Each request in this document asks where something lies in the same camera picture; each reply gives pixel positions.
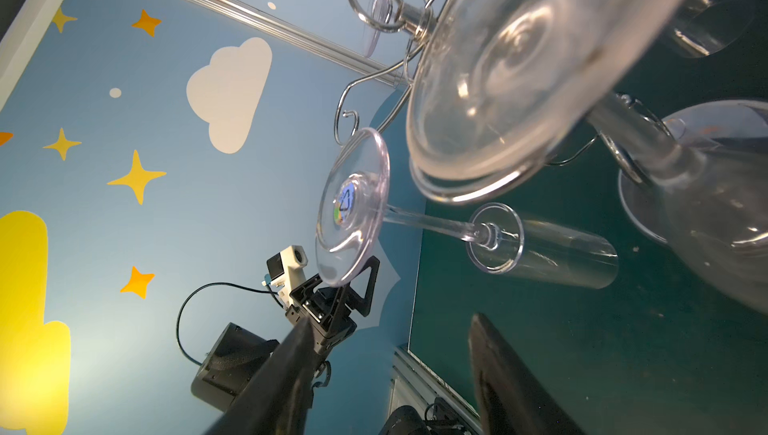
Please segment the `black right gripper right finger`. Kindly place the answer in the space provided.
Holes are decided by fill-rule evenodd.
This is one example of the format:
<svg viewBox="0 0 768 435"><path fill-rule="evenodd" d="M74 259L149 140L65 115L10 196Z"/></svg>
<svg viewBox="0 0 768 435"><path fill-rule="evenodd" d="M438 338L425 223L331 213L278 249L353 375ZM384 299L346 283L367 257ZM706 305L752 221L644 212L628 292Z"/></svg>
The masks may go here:
<svg viewBox="0 0 768 435"><path fill-rule="evenodd" d="M469 352L477 411L486 434L581 434L498 329L472 317Z"/></svg>

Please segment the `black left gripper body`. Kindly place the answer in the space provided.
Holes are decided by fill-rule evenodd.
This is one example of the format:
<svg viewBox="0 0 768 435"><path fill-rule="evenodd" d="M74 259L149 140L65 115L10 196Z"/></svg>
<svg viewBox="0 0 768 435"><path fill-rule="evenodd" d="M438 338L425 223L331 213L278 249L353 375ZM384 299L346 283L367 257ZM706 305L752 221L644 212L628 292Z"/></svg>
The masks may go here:
<svg viewBox="0 0 768 435"><path fill-rule="evenodd" d="M320 276L315 275L293 289L285 316L292 325L307 320L313 331L314 349L331 351L349 338L357 325L348 305L349 287L320 288L320 285Z"/></svg>

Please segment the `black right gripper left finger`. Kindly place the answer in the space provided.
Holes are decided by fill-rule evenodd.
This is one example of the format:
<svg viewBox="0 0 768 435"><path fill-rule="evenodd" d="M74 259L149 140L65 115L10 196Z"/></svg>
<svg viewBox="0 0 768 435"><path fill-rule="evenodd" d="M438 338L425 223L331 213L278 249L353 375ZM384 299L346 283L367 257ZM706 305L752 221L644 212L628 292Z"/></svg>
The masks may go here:
<svg viewBox="0 0 768 435"><path fill-rule="evenodd" d="M315 373L314 336L299 322L209 434L302 434Z"/></svg>

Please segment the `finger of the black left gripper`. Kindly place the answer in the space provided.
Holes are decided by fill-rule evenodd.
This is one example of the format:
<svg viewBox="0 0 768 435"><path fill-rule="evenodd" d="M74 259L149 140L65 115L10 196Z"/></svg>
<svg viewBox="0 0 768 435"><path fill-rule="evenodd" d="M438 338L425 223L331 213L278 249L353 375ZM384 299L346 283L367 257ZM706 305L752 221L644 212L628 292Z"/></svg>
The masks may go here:
<svg viewBox="0 0 768 435"><path fill-rule="evenodd" d="M358 273L361 282L355 281L346 287L346 306L363 317L371 313L379 269L380 260L376 256L369 257Z"/></svg>

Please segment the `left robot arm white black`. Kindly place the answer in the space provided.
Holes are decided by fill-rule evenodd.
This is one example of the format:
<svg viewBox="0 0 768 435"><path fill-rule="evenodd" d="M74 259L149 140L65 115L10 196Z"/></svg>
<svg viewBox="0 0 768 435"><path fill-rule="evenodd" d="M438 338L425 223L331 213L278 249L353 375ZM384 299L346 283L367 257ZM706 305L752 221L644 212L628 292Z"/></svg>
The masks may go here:
<svg viewBox="0 0 768 435"><path fill-rule="evenodd" d="M323 287L318 275L306 278L306 258L296 247L290 248L285 256L273 256L267 266L269 276L263 282L262 292L280 301L292 324L302 320L310 323L318 357L316 374L330 376L330 352L357 329L351 314L370 314L379 259L371 256L363 264L362 270L369 273L364 295L349 285ZM228 324L199 364L191 393L220 411L227 410L278 346L276 340L265 340L234 323Z"/></svg>

